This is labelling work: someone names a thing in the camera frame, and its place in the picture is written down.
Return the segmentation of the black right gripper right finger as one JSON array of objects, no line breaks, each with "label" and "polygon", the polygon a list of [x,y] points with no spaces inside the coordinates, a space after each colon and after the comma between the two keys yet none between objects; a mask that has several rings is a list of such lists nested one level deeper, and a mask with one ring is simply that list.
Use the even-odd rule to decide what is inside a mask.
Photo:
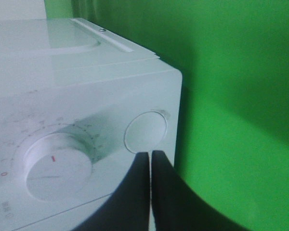
[{"label": "black right gripper right finger", "polygon": [[151,158],[152,209],[157,231],[244,231],[181,179],[163,151]]}]

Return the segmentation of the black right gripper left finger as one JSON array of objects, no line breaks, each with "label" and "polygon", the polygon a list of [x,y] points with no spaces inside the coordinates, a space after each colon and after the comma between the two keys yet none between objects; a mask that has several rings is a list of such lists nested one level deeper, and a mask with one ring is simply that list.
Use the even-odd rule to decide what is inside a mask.
[{"label": "black right gripper left finger", "polygon": [[147,152],[137,153],[109,199],[76,231],[147,231],[150,215],[150,170]]}]

